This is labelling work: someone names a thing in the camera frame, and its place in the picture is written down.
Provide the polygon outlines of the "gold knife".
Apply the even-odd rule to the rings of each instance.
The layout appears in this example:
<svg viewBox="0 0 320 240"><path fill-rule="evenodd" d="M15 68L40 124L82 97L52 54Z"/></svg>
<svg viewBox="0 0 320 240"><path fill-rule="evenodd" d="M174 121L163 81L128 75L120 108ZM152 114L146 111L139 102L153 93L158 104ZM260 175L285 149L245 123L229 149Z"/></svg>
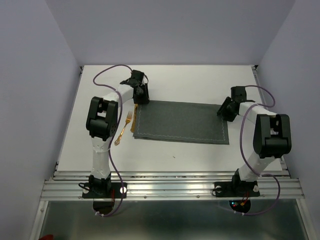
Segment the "gold knife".
<svg viewBox="0 0 320 240"><path fill-rule="evenodd" d="M133 117L132 117L132 124L131 124L131 128L130 128L130 131L131 131L132 133L135 132L137 109L138 109L138 104L135 104L135 105L134 105Z"/></svg>

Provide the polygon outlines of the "grey cloth napkin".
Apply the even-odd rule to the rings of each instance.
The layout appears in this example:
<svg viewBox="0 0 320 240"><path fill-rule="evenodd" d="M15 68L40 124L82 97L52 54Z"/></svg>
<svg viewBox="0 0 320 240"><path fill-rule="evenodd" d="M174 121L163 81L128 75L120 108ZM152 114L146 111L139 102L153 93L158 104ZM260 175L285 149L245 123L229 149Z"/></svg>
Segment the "grey cloth napkin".
<svg viewBox="0 0 320 240"><path fill-rule="evenodd" d="M228 123L218 104L151 100L137 107L136 139L229 145Z"/></svg>

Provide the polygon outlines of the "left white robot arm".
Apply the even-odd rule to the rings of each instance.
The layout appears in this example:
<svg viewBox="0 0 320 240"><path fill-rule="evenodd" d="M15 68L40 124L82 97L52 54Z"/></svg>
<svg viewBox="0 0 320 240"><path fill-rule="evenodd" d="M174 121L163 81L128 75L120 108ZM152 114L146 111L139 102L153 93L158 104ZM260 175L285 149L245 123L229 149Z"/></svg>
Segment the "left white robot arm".
<svg viewBox="0 0 320 240"><path fill-rule="evenodd" d="M144 72L132 70L128 79L121 81L117 88L110 88L111 93L91 99L85 125L93 148L92 170L87 191L97 193L100 197L106 197L111 193L109 153L120 123L118 111L121 111L123 103L129 100L138 105L148 104L148 82Z"/></svg>

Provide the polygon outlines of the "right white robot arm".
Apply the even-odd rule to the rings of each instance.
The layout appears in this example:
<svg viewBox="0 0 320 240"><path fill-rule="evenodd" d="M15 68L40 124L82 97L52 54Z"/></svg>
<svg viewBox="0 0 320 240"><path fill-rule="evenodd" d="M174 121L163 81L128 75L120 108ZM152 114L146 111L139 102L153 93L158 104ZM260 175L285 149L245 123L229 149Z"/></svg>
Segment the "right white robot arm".
<svg viewBox="0 0 320 240"><path fill-rule="evenodd" d="M213 195L226 197L258 197L258 178L274 160L280 159L292 149L290 118L287 114L270 111L270 106L247 98L246 86L233 86L231 95L223 102L217 116L233 122L242 117L239 134L240 154L244 165L238 168L231 181L215 182ZM245 122L254 124L253 152L245 157L243 135Z"/></svg>

